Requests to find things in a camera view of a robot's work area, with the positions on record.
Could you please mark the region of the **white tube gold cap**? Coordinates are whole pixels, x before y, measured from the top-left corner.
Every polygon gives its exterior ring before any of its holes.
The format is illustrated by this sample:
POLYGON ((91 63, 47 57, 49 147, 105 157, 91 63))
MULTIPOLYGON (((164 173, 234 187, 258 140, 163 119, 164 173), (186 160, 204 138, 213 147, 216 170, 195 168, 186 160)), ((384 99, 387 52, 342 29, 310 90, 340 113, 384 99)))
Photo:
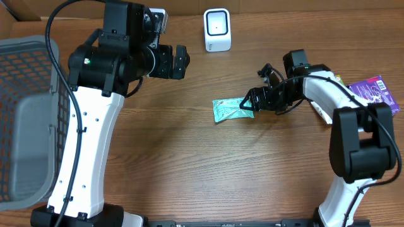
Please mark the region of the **white tube gold cap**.
POLYGON ((328 124, 331 125, 333 123, 330 116, 314 101, 309 102, 312 108, 319 114, 319 116, 328 124))

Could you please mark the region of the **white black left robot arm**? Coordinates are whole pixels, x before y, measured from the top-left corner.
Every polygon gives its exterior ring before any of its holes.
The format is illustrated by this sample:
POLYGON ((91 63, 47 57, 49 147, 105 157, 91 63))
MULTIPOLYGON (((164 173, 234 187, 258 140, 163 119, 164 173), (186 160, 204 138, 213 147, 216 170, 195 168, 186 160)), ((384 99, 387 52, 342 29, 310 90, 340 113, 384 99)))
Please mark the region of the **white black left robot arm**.
POLYGON ((186 47, 159 42, 167 20, 161 8, 107 1, 103 28, 70 55, 62 79, 70 97, 62 163, 48 203, 32 211, 32 226, 146 226, 146 217, 105 202, 104 176, 117 117, 134 95, 129 84, 185 76, 186 47))

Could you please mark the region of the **teal snack packet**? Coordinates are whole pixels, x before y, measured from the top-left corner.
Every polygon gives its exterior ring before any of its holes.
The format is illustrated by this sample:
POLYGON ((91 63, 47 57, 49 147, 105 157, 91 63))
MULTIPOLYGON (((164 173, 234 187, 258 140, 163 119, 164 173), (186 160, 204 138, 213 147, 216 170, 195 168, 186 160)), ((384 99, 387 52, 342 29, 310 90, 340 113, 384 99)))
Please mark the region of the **teal snack packet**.
POLYGON ((239 118, 254 118, 254 112, 251 110, 244 110, 240 108, 240 104, 243 101, 243 97, 240 98, 227 98, 213 100, 213 114, 216 123, 224 120, 239 119, 239 118))

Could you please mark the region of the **purple pad package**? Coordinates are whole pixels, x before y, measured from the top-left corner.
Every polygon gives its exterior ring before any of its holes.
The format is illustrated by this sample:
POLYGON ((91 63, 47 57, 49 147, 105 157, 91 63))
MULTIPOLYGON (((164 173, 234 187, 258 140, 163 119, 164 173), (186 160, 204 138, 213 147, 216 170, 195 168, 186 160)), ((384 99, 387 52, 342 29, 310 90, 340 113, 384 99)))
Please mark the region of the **purple pad package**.
POLYGON ((386 86, 382 76, 376 76, 360 82, 348 85, 348 88, 356 95, 371 103, 386 103, 389 105, 392 115, 400 111, 400 106, 386 86))

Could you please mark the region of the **green juice carton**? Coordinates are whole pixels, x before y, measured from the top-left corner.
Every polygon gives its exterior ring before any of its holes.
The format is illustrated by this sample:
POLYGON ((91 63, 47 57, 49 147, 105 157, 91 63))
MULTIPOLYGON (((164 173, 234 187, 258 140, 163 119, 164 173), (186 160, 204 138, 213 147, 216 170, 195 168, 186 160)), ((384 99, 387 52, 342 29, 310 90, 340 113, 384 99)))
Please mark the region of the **green juice carton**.
POLYGON ((335 78, 340 84, 344 84, 344 82, 339 74, 335 75, 335 78))

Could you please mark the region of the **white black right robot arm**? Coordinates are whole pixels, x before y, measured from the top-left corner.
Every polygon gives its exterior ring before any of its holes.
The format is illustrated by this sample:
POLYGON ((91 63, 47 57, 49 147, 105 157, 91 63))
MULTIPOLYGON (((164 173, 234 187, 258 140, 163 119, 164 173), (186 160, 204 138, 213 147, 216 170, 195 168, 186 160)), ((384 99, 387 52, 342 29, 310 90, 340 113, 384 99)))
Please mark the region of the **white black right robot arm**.
POLYGON ((303 49, 283 56, 285 75, 266 64, 258 75, 266 86, 252 88, 239 105, 283 115, 303 100, 314 101, 332 119, 329 159, 335 177, 310 219, 286 219, 282 226, 369 226, 354 214, 371 187, 394 182, 402 160, 393 117, 386 103, 371 103, 343 86, 329 67, 312 65, 303 49))

